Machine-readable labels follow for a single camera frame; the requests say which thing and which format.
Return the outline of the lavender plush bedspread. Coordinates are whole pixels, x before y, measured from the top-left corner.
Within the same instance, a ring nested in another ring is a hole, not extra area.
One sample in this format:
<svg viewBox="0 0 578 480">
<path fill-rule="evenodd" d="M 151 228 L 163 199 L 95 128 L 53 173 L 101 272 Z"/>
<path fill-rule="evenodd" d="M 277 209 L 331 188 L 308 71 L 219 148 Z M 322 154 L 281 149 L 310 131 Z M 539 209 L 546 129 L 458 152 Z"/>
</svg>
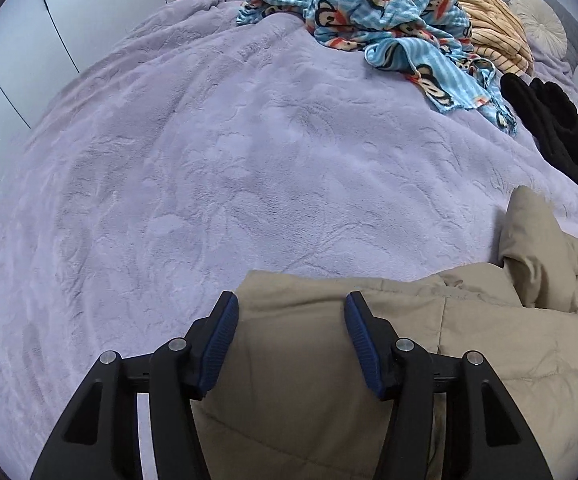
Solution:
<svg viewBox="0 0 578 480">
<path fill-rule="evenodd" d="M 526 186 L 578 238 L 527 128 L 440 113 L 405 76 L 243 0 L 156 11 L 65 87 L 0 190 L 0 468 L 30 478 L 96 359 L 182 336 L 253 271 L 414 282 L 499 262 Z"/>
</svg>

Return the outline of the black folded garment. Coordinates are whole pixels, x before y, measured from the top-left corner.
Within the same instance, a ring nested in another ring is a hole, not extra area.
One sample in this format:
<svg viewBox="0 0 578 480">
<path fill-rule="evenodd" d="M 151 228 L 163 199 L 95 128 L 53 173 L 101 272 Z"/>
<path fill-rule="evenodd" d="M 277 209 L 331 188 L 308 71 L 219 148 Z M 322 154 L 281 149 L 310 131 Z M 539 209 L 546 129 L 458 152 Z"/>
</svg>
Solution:
<svg viewBox="0 0 578 480">
<path fill-rule="evenodd" d="M 564 91 L 538 78 L 528 84 L 502 75 L 500 91 L 522 124 L 534 136 L 546 162 L 578 185 L 578 111 Z"/>
</svg>

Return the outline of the blue monkey print garment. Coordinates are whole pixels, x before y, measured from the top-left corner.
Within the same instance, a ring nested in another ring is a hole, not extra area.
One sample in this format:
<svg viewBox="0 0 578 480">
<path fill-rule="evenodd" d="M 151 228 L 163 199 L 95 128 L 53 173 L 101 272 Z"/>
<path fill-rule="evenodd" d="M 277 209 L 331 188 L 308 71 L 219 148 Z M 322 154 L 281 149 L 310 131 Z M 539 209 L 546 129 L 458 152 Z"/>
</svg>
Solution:
<svg viewBox="0 0 578 480">
<path fill-rule="evenodd" d="M 318 44 L 360 51 L 376 70 L 403 74 L 439 112 L 477 110 L 500 131 L 516 132 L 496 67 L 476 53 L 458 0 L 246 0 L 237 22 L 255 24 L 280 12 L 302 18 Z"/>
</svg>

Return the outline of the round white pillow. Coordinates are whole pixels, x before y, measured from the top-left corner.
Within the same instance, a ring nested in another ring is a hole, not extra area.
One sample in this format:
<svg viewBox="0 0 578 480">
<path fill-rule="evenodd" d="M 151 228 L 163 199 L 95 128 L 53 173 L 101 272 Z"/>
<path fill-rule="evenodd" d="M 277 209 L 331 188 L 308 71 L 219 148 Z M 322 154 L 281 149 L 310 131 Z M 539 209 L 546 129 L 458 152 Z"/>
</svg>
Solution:
<svg viewBox="0 0 578 480">
<path fill-rule="evenodd" d="M 566 57 L 568 37 L 554 9 L 545 0 L 510 0 L 511 12 L 522 23 L 526 36 L 539 49 L 558 60 Z"/>
</svg>

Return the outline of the white wardrobe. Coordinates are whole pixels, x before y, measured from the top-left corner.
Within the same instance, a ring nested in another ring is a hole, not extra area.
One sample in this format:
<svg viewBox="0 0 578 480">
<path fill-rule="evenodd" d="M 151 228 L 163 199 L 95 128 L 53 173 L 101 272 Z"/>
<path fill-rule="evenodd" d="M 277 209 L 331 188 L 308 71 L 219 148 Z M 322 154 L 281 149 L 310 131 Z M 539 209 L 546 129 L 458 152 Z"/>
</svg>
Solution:
<svg viewBox="0 0 578 480">
<path fill-rule="evenodd" d="M 49 101 L 165 3 L 6 0 L 0 7 L 0 181 Z"/>
</svg>

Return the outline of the cream striped garment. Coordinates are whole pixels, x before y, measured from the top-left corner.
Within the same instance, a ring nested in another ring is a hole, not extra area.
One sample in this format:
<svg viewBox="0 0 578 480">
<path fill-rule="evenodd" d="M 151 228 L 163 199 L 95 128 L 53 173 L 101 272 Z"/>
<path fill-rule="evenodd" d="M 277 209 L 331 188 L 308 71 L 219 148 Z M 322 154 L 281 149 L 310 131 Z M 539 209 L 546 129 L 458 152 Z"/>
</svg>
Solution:
<svg viewBox="0 0 578 480">
<path fill-rule="evenodd" d="M 469 15 L 475 52 L 503 74 L 534 73 L 534 58 L 525 29 L 504 0 L 458 0 Z"/>
</svg>

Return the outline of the beige puffer jacket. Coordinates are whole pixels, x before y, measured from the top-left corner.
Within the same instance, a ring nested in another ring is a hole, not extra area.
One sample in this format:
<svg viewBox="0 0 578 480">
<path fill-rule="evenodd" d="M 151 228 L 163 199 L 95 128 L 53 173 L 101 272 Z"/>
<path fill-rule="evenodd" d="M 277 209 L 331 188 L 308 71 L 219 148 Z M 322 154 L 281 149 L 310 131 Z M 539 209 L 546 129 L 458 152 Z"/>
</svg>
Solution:
<svg viewBox="0 0 578 480">
<path fill-rule="evenodd" d="M 192 410 L 215 479 L 368 479 L 390 417 L 343 318 L 350 292 L 441 356 L 476 350 L 516 401 L 557 479 L 578 477 L 578 238 L 530 188 L 511 196 L 499 262 L 414 282 L 253 271 L 216 387 Z"/>
</svg>

